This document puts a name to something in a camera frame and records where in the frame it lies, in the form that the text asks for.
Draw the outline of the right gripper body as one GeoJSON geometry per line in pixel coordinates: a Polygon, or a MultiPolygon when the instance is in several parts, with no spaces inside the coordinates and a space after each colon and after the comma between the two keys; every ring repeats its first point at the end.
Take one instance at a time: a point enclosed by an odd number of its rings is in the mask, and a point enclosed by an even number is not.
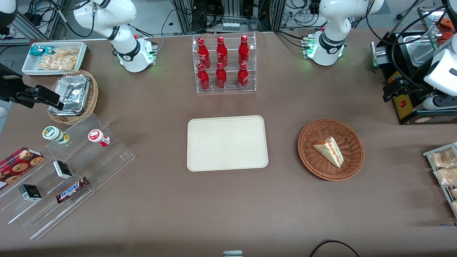
{"type": "Polygon", "coordinates": [[[22,91],[22,80],[2,80],[0,83],[0,99],[18,104],[16,93],[22,91]]]}

